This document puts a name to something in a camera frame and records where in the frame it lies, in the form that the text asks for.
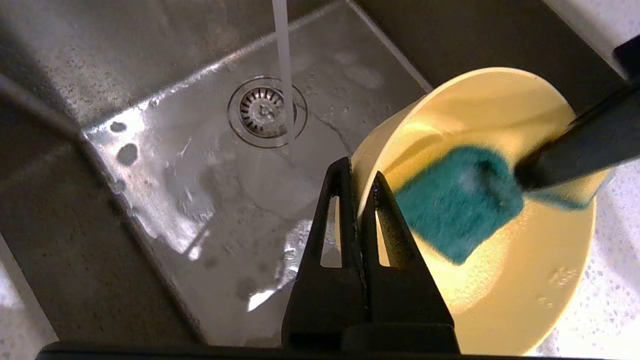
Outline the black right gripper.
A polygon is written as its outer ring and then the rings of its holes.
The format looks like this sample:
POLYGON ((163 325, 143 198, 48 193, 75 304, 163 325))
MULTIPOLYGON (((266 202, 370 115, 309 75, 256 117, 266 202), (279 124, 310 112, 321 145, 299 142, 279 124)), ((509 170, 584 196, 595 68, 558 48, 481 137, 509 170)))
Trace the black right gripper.
POLYGON ((614 59, 630 82, 520 160, 514 175, 522 190, 550 188, 639 157, 640 35, 615 47, 614 59))

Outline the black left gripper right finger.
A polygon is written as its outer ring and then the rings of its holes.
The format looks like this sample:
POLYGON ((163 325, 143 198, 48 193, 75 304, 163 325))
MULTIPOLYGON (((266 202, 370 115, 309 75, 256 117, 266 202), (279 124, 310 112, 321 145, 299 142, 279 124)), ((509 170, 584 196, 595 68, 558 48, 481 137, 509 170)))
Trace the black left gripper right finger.
POLYGON ((381 172, 366 196, 359 243, 366 310, 359 348, 458 354, 453 317, 381 172))

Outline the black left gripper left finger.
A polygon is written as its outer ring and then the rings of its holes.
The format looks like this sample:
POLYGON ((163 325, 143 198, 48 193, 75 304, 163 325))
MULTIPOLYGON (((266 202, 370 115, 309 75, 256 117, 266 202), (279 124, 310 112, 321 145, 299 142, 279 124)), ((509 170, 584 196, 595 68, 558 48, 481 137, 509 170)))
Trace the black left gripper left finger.
POLYGON ((295 350, 342 349, 343 333, 366 318, 361 244, 348 157, 326 171, 297 276, 281 326, 282 346, 295 350), (341 266, 322 265, 330 201, 338 201, 341 266))

